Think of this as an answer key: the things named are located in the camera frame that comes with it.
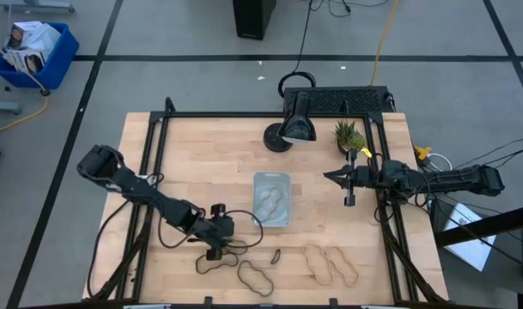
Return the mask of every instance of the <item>black desk lamp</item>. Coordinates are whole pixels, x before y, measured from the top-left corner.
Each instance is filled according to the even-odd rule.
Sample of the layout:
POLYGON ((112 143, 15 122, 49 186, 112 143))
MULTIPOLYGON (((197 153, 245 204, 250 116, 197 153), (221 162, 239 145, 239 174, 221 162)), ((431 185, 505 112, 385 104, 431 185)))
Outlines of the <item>black desk lamp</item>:
POLYGON ((284 122, 271 124, 265 129, 263 142, 274 152, 284 152, 293 143, 316 141, 314 125, 308 118, 309 95, 298 93, 294 101, 284 107, 284 122))

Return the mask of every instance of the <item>concrete floor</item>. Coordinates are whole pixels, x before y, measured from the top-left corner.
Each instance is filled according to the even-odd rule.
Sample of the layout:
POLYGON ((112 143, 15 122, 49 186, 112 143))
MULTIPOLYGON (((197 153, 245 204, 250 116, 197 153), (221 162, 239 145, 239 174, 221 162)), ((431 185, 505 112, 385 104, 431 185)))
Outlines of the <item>concrete floor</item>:
MULTIPOLYGON (((13 21, 59 21, 81 44, 61 88, 39 117, 0 133, 0 307, 10 291, 52 184, 72 119, 91 76, 114 4, 75 1, 76 13, 16 11, 13 21)), ((523 0, 492 0, 514 50, 523 56, 523 0)), ((392 1, 353 6, 335 18, 327 7, 311 14, 305 54, 374 55, 392 1)), ((342 7, 336 3, 336 13, 342 7)), ((239 39, 230 0, 124 0, 106 55, 293 55, 299 51, 307 4, 280 0, 263 41, 239 39)), ((8 14, 0 8, 0 45, 8 14)), ((482 0, 401 0, 383 55, 507 56, 482 0)), ((376 84, 393 92, 408 118, 412 139, 430 145, 454 165, 523 136, 523 87, 509 59, 497 62, 415 60, 380 63, 376 84)), ((80 179, 76 163, 93 144, 118 146, 127 112, 160 110, 171 96, 181 111, 278 111, 280 77, 289 61, 179 62, 105 61, 100 66, 77 133, 55 207, 21 306, 79 301, 106 194, 80 179)), ((319 86, 369 84, 369 61, 305 61, 319 86)), ((289 86, 304 85, 290 81, 289 86)), ((23 115, 40 108, 37 91, 13 88, 0 100, 21 103, 23 115)), ((0 126, 16 117, 0 114, 0 126)), ((520 148, 509 148, 504 154, 520 148)), ((507 211, 523 206, 523 154, 500 170, 507 189, 496 198, 459 195, 461 200, 507 211)), ((450 298, 460 304, 516 307, 513 292, 483 277, 471 277, 447 252, 441 262, 450 298)))

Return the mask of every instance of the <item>black speaker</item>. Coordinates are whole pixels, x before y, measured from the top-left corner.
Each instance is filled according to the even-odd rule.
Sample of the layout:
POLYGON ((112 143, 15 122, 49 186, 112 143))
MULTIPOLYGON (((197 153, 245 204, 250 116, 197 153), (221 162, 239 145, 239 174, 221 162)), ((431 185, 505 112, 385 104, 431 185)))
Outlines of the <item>black speaker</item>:
POLYGON ((277 0, 233 0, 236 35, 263 39, 277 0))

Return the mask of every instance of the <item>blue bin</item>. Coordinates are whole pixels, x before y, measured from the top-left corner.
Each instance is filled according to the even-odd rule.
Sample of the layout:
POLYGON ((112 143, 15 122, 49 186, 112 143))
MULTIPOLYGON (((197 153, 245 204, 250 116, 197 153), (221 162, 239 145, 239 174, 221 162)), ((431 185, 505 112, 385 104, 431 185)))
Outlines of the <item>blue bin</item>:
MULTIPOLYGON (((48 22, 49 25, 61 33, 57 44, 44 69, 39 73, 31 73, 46 89, 57 89, 63 81, 66 71, 69 69, 72 59, 78 51, 78 41, 70 33, 69 26, 64 23, 48 22)), ((22 88, 39 88, 30 77, 18 72, 15 67, 5 61, 0 54, 0 76, 5 78, 11 85, 22 88)))

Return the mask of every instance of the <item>wooden tabletop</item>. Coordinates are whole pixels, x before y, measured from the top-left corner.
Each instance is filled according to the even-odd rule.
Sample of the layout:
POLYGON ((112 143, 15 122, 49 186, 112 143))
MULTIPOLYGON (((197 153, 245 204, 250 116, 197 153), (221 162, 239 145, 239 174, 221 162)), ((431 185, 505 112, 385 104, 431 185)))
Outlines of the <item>wooden tabletop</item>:
MULTIPOLYGON (((148 113, 129 113, 125 121, 119 151, 124 155, 125 164, 135 171, 139 169, 148 119, 148 113)), ((384 114, 384 120, 391 157, 415 167, 404 114, 384 114)), ((212 296, 217 304, 322 305, 328 304, 330 298, 337 298, 343 305, 392 304, 384 242, 380 226, 373 217, 374 191, 355 188, 356 206, 344 207, 345 192, 322 175, 345 164, 332 134, 336 119, 312 118, 317 141, 295 145, 291 150, 277 154, 264 146, 263 132, 268 124, 279 121, 282 120, 171 118, 161 169, 165 180, 159 186, 159 190, 170 197, 183 198, 206 209, 215 203, 225 203, 227 210, 252 210, 253 175, 260 171, 289 173, 293 204, 291 224, 286 228, 266 228, 261 244, 239 256, 240 261, 249 260, 265 271, 274 282, 272 295, 262 297, 251 292, 239 281, 236 267, 223 266, 206 275, 197 274, 195 260, 205 254, 206 246, 184 243, 173 250, 162 247, 157 238, 159 216, 155 212, 140 301, 203 303, 205 296, 212 296), (336 276, 332 285, 319 285, 301 253, 306 243, 341 248, 359 273, 357 284, 349 288, 341 276, 336 276), (278 263, 271 265, 276 249, 282 251, 282 256, 278 263)), ((363 134, 360 119, 356 128, 363 134)), ((375 126, 373 132, 379 145, 375 126)), ((151 167, 156 137, 154 141, 151 167)), ((363 154, 359 154, 358 162, 364 162, 364 159, 363 154)), ((109 194, 103 221, 122 202, 119 195, 109 194)), ((413 263, 435 291, 447 298, 428 215, 408 205, 402 206, 402 210, 413 263)), ((130 212, 131 206, 117 215, 100 238, 92 276, 94 291, 99 290, 121 259, 130 212)), ((254 242, 258 238, 258 228, 251 218, 233 215, 234 237, 248 244, 254 242)), ((183 237, 165 223, 162 223, 161 233, 169 244, 183 237)), ((404 269, 400 262, 397 266, 402 298, 408 299, 404 269)), ((133 280, 134 272, 135 267, 131 267, 127 295, 131 294, 129 282, 133 280)))

